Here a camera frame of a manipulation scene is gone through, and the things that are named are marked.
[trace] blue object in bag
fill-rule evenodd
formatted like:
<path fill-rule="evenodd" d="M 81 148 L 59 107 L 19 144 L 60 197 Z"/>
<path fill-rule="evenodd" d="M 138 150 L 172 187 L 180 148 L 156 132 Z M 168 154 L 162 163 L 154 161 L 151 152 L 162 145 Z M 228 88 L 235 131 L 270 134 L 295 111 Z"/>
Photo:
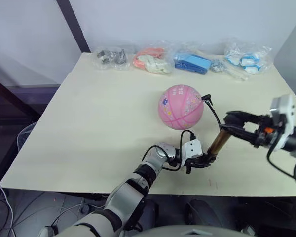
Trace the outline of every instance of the blue object in bag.
<path fill-rule="evenodd" d="M 212 61 L 195 54 L 177 53 L 174 56 L 175 68 L 205 74 Z"/>

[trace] white wall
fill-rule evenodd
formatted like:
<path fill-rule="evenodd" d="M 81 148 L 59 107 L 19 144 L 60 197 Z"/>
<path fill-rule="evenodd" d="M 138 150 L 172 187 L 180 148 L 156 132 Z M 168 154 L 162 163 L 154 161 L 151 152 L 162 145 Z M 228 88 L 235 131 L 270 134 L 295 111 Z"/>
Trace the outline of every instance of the white wall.
<path fill-rule="evenodd" d="M 59 84 L 80 54 L 55 0 L 0 0 L 3 84 Z"/>
<path fill-rule="evenodd" d="M 296 24 L 296 0 L 71 0 L 95 45 L 154 40 L 220 43 L 229 36 L 269 45 L 274 54 Z M 222 48 L 214 48 L 222 53 Z"/>
<path fill-rule="evenodd" d="M 275 57 L 274 65 L 296 94 L 296 26 Z"/>

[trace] gray floor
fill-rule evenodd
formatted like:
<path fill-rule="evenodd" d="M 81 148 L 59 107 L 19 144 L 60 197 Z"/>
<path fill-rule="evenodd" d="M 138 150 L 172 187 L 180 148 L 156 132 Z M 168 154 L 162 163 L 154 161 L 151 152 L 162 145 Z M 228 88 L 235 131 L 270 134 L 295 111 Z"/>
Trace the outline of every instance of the gray floor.
<path fill-rule="evenodd" d="M 42 192 L 39 191 L 9 190 L 9 200 L 15 216 L 14 230 L 18 237 L 36 237 L 42 227 L 51 225 L 61 212 L 60 207 L 70 208 L 84 202 L 97 206 L 104 204 L 103 201 L 82 200 L 80 197 L 60 193 L 44 192 L 41 194 Z M 23 212 L 24 208 L 39 195 L 41 196 Z M 225 228 L 235 229 L 232 214 L 233 207 L 237 205 L 237 198 L 235 197 L 150 195 L 148 198 L 154 200 L 159 205 L 157 226 L 185 224 L 184 206 L 191 199 L 197 198 L 206 201 L 214 209 Z M 56 222 L 60 232 L 84 216 L 79 211 L 79 207 L 73 208 L 72 211 L 73 213 L 67 211 Z M 6 214 L 6 207 L 0 203 L 0 227 L 5 221 Z M 5 226 L 6 228 L 9 228 L 9 223 L 10 219 Z M 0 233 L 0 237 L 7 237 L 7 234 L 8 230 L 3 230 Z"/>

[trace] table surface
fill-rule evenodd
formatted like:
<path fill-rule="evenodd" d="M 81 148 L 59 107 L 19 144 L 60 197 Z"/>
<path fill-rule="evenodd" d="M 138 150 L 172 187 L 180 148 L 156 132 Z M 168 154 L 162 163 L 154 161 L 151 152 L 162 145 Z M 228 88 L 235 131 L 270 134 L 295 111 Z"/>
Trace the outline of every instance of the table surface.
<path fill-rule="evenodd" d="M 211 94 L 221 120 L 232 110 L 268 114 L 272 98 L 293 94 L 275 67 L 239 82 L 213 72 L 175 70 L 165 76 L 136 68 L 97 71 L 92 54 L 83 53 L 0 184 L 14 189 L 111 192 L 138 166 L 148 147 L 158 142 L 179 146 L 181 132 L 166 127 L 157 112 L 160 95 L 175 84 Z M 255 126 L 246 128 L 253 131 Z M 206 151 L 219 131 L 207 106 L 191 130 Z M 231 137 L 212 166 L 192 169 L 191 174 L 185 168 L 163 170 L 150 193 L 296 196 L 295 181 L 271 167 L 266 153 L 265 148 Z M 296 162 L 285 151 L 274 152 L 272 159 L 288 172 Z"/>

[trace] pink basketball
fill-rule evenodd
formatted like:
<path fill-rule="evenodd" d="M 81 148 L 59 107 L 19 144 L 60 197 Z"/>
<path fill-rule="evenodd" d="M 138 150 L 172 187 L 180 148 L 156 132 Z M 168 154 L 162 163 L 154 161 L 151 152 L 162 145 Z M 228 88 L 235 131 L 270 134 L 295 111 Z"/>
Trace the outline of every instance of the pink basketball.
<path fill-rule="evenodd" d="M 184 130 L 196 125 L 203 111 L 201 95 L 188 85 L 170 87 L 162 94 L 158 103 L 161 120 L 175 130 Z"/>

